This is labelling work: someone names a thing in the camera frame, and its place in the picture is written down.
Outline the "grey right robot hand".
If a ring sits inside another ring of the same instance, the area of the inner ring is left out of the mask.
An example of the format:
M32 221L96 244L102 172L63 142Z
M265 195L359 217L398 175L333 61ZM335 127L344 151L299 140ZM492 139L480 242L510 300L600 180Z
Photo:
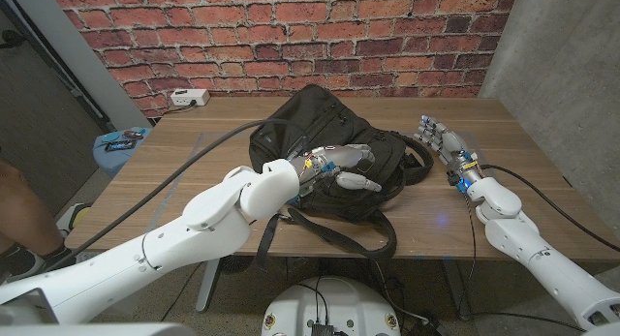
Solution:
M449 169L449 184L460 193L465 193L472 184L482 179L477 155L470 151L459 134L444 124L423 115L414 137L438 154L440 161Z

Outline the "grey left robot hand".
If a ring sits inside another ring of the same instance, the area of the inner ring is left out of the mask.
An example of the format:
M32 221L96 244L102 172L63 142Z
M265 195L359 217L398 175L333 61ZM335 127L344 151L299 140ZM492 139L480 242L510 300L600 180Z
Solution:
M346 171L359 164L370 168L375 163L374 154L367 144L328 145L312 149L290 159L299 179L300 198L311 194L315 184L327 177L334 177L336 183L347 190L368 190L379 192L382 186L359 173Z

